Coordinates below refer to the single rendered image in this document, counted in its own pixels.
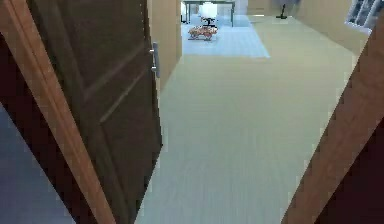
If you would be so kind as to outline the dark brown room door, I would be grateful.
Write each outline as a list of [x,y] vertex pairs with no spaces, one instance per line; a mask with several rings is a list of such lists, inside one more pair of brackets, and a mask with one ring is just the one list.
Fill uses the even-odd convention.
[[135,224],[161,129],[146,0],[27,0],[116,224]]

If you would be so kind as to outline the grey table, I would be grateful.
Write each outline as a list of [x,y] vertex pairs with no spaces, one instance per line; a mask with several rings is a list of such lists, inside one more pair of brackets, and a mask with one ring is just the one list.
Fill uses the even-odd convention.
[[198,14],[201,17],[201,5],[205,2],[212,2],[213,4],[217,5],[217,15],[218,15],[218,6],[219,5],[229,5],[230,6],[230,22],[231,26],[234,26],[234,12],[236,3],[234,0],[181,0],[184,12],[183,14],[186,16],[186,22],[191,22],[191,16],[192,16],[192,6],[196,5]]

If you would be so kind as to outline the orange patterned cushion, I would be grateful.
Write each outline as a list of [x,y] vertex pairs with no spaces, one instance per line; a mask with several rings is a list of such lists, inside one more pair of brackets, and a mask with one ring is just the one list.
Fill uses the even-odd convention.
[[200,36],[203,36],[205,41],[210,41],[217,31],[217,27],[195,26],[188,31],[188,34],[190,35],[191,40],[197,40]]

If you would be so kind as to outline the white office chair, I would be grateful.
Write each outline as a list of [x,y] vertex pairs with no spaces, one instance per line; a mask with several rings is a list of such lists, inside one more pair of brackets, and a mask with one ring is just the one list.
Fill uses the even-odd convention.
[[205,2],[201,5],[201,19],[207,22],[207,26],[214,27],[217,16],[217,5],[212,2]]

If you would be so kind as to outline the black floor lamp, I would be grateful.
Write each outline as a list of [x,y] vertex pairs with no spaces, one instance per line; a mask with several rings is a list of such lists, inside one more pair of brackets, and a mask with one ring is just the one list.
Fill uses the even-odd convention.
[[276,3],[280,7],[280,14],[277,15],[278,19],[287,19],[288,16],[285,14],[286,6],[289,4],[289,0],[276,0]]

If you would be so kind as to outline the white framed wall picture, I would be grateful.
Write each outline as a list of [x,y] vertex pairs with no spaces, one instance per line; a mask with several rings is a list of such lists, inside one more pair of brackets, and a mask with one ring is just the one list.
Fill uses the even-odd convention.
[[383,9],[384,0],[352,0],[345,24],[370,35]]

